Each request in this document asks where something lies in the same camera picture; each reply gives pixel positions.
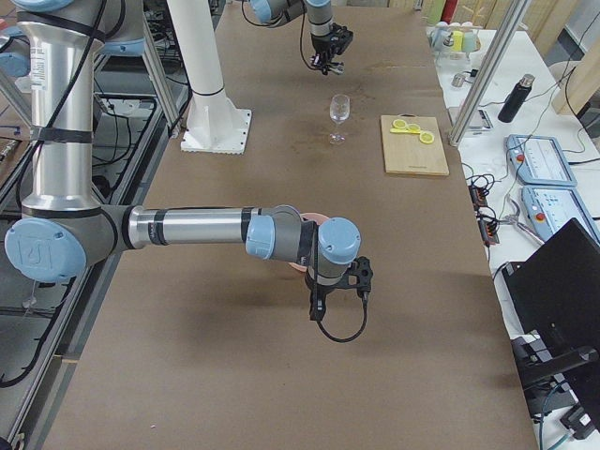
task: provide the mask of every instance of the sticker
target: sticker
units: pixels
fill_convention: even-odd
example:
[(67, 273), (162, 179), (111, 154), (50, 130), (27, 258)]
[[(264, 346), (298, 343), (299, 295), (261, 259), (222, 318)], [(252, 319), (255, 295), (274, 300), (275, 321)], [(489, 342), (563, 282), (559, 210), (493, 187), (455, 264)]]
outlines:
[(47, 56), (46, 49), (41, 47), (31, 48), (31, 88), (45, 91), (48, 84), (46, 77)]

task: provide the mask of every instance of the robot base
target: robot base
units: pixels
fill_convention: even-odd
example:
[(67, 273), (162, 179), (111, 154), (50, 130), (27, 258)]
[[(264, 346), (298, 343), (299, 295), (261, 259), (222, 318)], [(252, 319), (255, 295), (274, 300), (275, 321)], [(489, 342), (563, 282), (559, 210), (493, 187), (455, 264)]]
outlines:
[(181, 149), (241, 155), (246, 149), (251, 118), (251, 110), (236, 109), (226, 97), (217, 105), (195, 102), (189, 111)]

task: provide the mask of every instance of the wooden cutting board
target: wooden cutting board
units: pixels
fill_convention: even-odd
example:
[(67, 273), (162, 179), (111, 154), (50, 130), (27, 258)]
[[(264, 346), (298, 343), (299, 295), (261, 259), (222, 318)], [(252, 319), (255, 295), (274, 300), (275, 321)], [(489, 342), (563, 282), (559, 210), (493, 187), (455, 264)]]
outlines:
[[(409, 124), (431, 131), (433, 143), (422, 143), (415, 134), (392, 134), (394, 119), (402, 118)], [(435, 117), (398, 117), (382, 115), (383, 159), (387, 173), (410, 173), (416, 175), (448, 175), (448, 163), (443, 152), (442, 138)]]

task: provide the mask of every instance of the brown table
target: brown table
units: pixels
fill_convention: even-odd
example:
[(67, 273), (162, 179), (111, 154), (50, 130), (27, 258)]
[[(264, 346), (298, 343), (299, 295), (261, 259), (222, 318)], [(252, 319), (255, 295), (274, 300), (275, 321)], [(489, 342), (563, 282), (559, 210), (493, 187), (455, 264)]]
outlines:
[[(254, 28), (227, 6), (217, 42), (229, 96), (254, 111), (247, 151), (172, 142), (146, 206), (289, 203), (351, 218), (375, 271), (365, 334), (326, 340), (301, 276), (242, 246), (130, 252), (45, 448), (535, 448), (458, 153), (446, 148), (449, 177), (383, 170), (381, 114), (448, 127), (421, 22), (360, 7), (336, 19), (355, 40), (346, 73), (323, 77), (300, 60), (300, 21)], [(326, 141), (335, 93), (352, 98), (340, 147)], [(328, 306), (330, 331), (357, 328), (353, 293)]]

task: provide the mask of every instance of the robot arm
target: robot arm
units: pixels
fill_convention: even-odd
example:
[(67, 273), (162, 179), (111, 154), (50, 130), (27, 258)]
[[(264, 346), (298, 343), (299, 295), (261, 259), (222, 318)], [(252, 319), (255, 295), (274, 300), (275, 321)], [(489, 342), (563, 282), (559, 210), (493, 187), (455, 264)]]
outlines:
[(311, 65), (323, 75), (330, 71), (340, 75), (344, 63), (334, 62), (353, 40), (353, 32), (334, 23), (331, 0), (250, 0), (261, 24), (277, 27), (291, 22), (306, 12), (310, 23), (310, 37), (315, 54)]
[[(17, 269), (38, 281), (62, 282), (146, 245), (240, 243), (250, 255), (307, 267), (310, 318), (320, 326), (325, 297), (335, 289), (356, 289), (366, 320), (372, 272), (368, 260), (356, 259), (360, 233), (345, 218), (317, 227), (290, 206), (146, 210), (99, 203), (91, 189), (93, 51), (104, 45), (117, 54), (142, 52), (142, 2), (13, 2), (35, 68), (33, 191), (22, 201), (23, 218), (5, 238)], [(350, 276), (357, 281), (350, 283)]]

